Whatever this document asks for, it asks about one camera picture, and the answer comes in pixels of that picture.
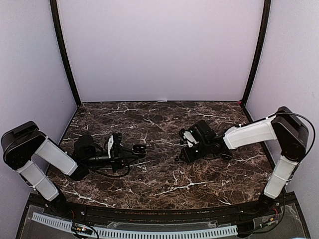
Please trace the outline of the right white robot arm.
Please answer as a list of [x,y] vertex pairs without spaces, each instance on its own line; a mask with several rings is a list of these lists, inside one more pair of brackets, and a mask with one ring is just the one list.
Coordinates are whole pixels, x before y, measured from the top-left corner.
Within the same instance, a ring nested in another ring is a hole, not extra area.
[[309,130],[304,124],[306,117],[282,106],[259,120],[232,126],[215,132],[206,121],[200,120],[188,129],[181,129],[179,135],[186,142],[179,159],[192,163],[209,154],[226,160],[232,159],[232,150],[264,141],[276,140],[281,147],[280,159],[267,182],[260,201],[254,211],[265,216],[274,207],[276,199],[292,178],[301,161],[309,154]]

